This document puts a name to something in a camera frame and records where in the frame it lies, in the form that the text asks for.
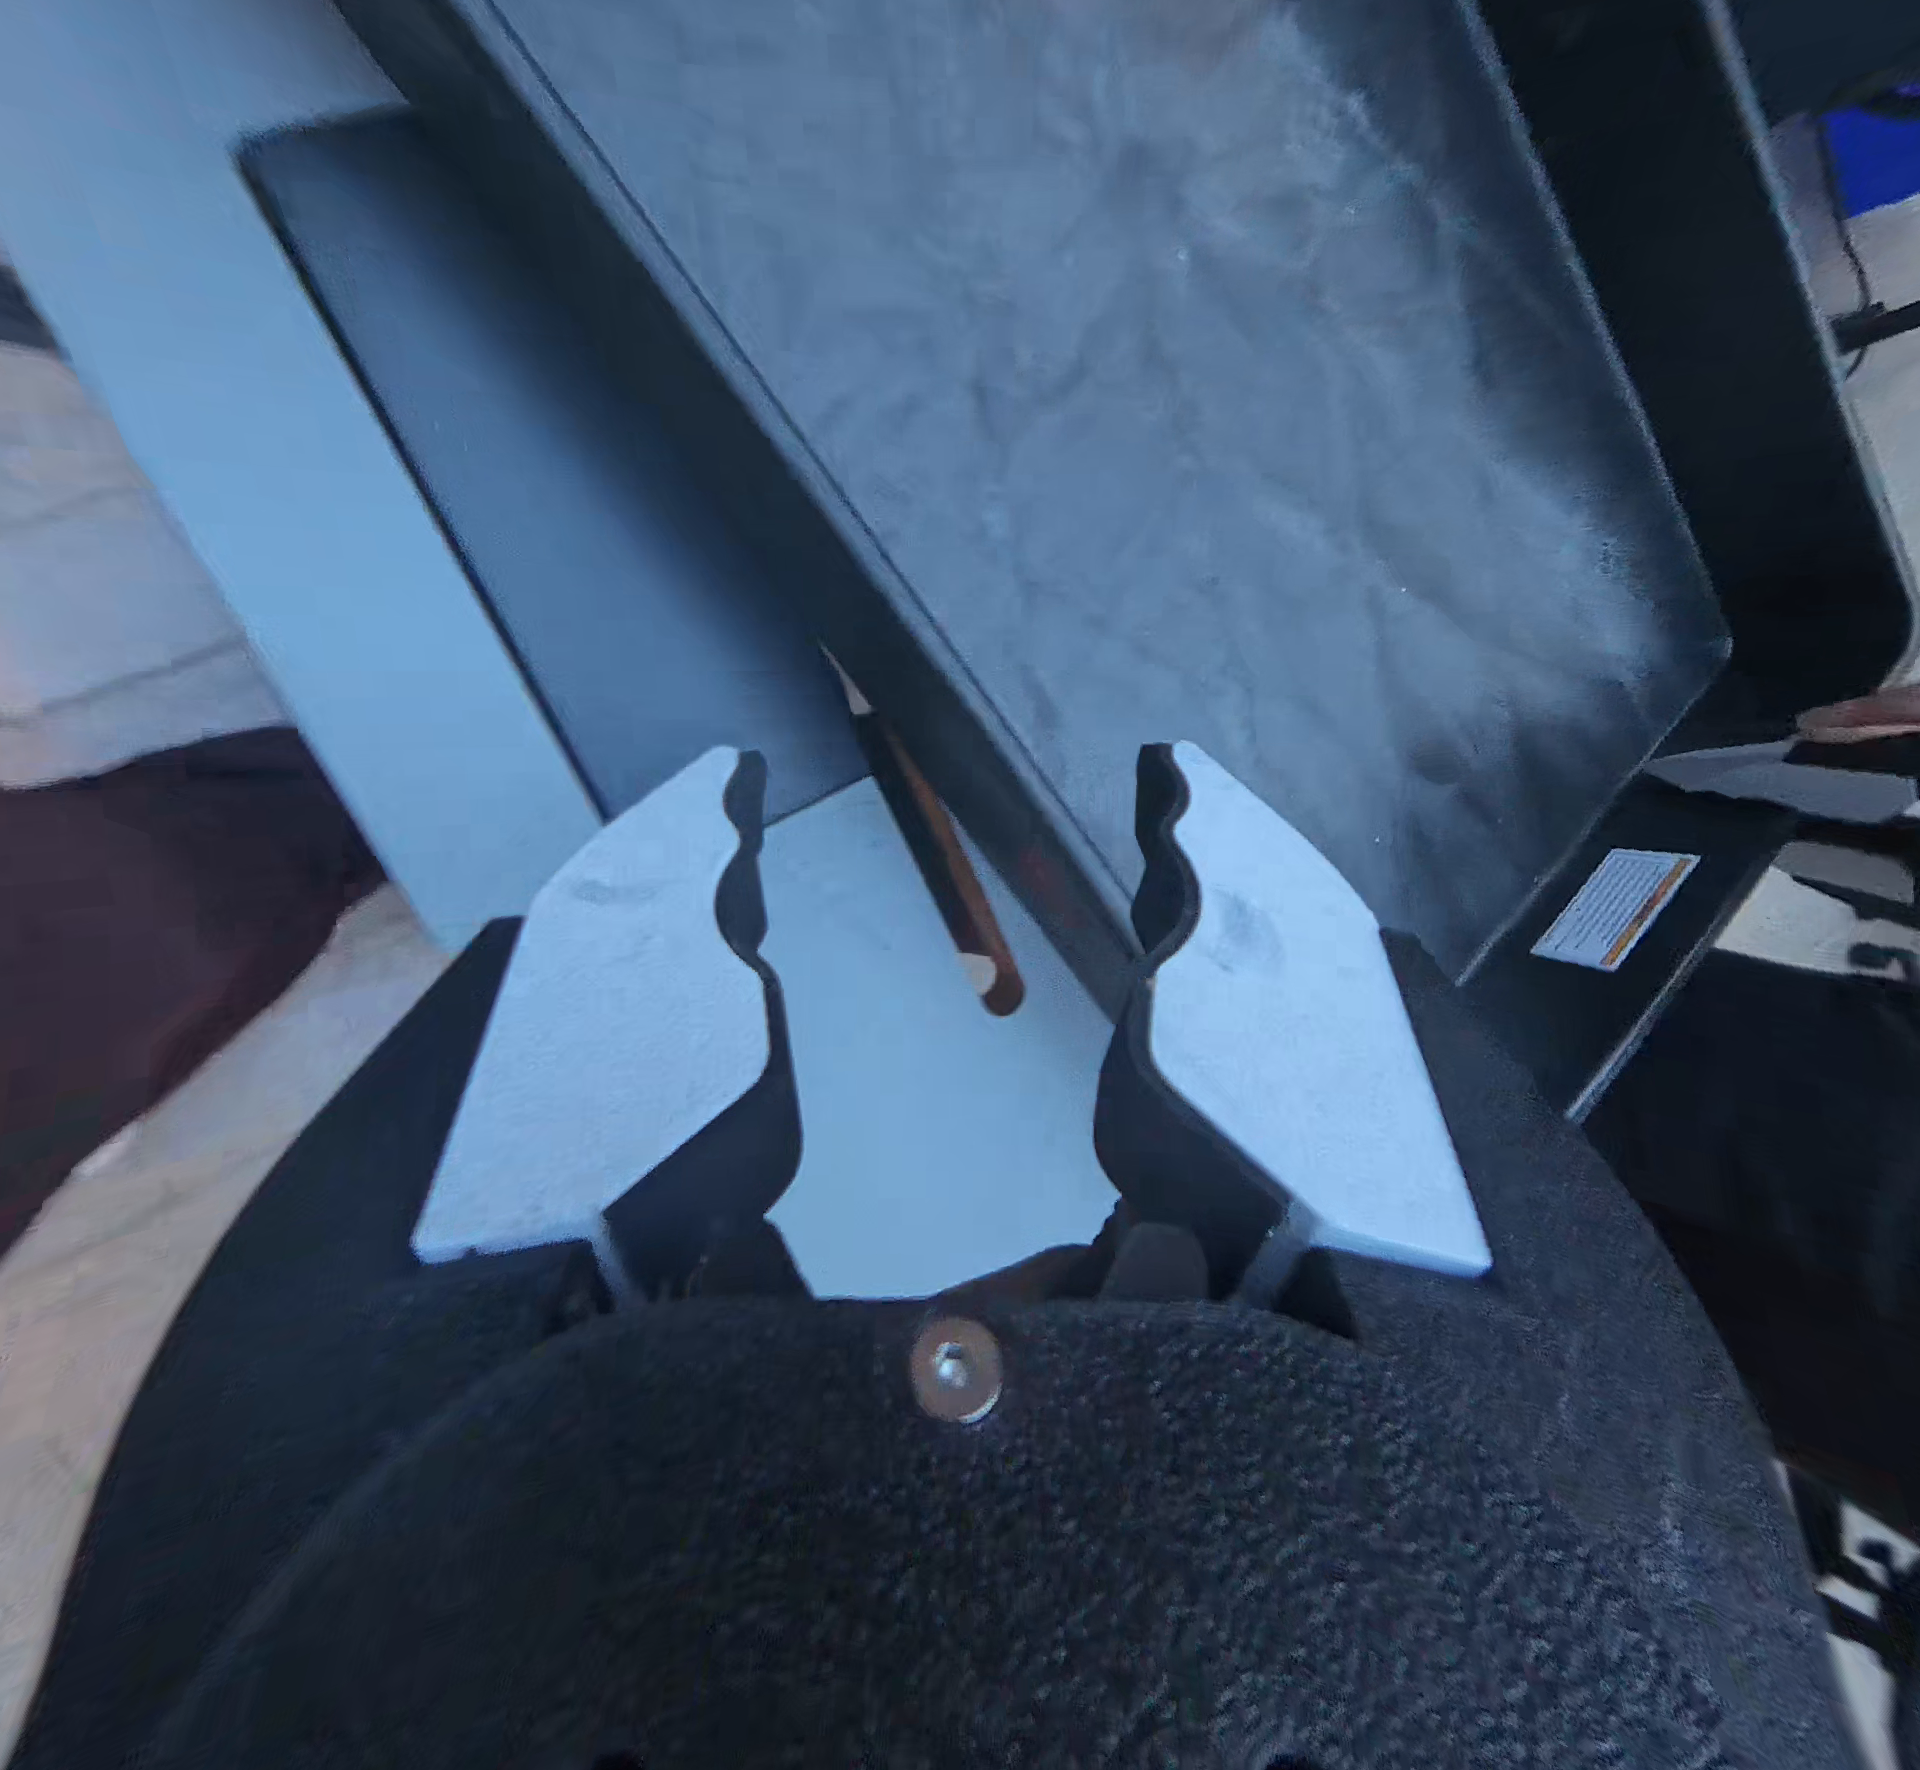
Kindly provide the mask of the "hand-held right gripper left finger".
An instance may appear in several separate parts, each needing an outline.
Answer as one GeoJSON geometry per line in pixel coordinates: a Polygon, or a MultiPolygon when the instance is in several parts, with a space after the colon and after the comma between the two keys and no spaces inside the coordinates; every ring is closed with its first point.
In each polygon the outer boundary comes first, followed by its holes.
{"type": "Polygon", "coordinates": [[[500,980],[416,1258],[565,1245],[611,1295],[688,1295],[766,1228],[804,1118],[766,963],[766,761],[706,748],[534,896],[500,980]]]}

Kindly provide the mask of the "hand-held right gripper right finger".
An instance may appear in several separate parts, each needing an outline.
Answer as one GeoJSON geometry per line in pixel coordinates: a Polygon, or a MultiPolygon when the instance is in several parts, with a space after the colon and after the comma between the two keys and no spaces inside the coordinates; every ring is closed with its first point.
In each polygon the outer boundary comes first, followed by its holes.
{"type": "Polygon", "coordinates": [[[1098,1077],[1119,1206],[1193,1294],[1284,1300],[1308,1258],[1489,1275],[1449,1111],[1360,886],[1188,742],[1135,761],[1139,967],[1098,1077]]]}

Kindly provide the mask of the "brown wooden pencil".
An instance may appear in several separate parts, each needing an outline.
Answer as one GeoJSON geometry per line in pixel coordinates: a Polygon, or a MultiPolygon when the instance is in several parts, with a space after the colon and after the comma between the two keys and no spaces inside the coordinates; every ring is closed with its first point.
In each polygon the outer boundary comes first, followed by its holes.
{"type": "Polygon", "coordinates": [[[849,679],[849,673],[823,652],[855,718],[855,742],[871,761],[871,772],[895,812],[895,830],[953,938],[953,950],[990,1018],[1018,1018],[1027,980],[1008,949],[993,896],[965,849],[949,804],[933,793],[899,731],[876,711],[876,700],[849,679]]]}

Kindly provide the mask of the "white desk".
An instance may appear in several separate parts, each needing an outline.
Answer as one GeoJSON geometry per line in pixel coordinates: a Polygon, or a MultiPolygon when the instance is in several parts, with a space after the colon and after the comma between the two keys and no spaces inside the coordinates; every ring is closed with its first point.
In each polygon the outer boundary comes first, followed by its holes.
{"type": "MultiPolygon", "coordinates": [[[[469,943],[611,821],[239,166],[364,113],[412,113],[538,271],[329,0],[5,0],[5,250],[394,886],[469,943]]],[[[777,1221],[809,1289],[919,1295],[1092,1236],[1108,1018],[998,871],[1018,1018],[983,1012],[871,772],[777,821],[760,880],[804,1111],[777,1221]]]]}

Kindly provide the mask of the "person's dark red trouser leg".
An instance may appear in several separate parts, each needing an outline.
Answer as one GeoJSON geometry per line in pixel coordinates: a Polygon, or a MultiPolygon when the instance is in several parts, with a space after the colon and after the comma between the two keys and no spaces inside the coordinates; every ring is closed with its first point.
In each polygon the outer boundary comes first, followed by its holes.
{"type": "Polygon", "coordinates": [[[0,793],[0,1245],[387,883],[292,726],[0,793]]]}

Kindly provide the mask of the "dark flat panel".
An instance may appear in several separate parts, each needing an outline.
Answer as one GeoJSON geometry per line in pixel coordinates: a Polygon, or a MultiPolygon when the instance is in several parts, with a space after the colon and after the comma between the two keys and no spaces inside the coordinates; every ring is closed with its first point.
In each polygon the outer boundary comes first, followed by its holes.
{"type": "Polygon", "coordinates": [[[871,772],[782,583],[412,113],[239,166],[605,821],[718,747],[771,823],[871,772]]]}

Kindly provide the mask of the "black metal tray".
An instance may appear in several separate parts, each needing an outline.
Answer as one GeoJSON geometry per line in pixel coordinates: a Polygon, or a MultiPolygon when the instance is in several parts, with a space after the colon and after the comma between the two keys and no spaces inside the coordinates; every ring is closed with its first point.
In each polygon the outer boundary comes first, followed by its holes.
{"type": "Polygon", "coordinates": [[[1474,0],[416,0],[1071,859],[1193,742],[1473,976],[1727,662],[1474,0]]]}

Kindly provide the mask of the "blue object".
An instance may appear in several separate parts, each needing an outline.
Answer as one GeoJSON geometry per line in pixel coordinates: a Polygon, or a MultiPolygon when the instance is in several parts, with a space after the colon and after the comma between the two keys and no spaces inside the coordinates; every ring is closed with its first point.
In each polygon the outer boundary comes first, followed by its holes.
{"type": "Polygon", "coordinates": [[[1920,191],[1920,83],[1900,78],[1815,119],[1841,215],[1873,215],[1920,191]]]}

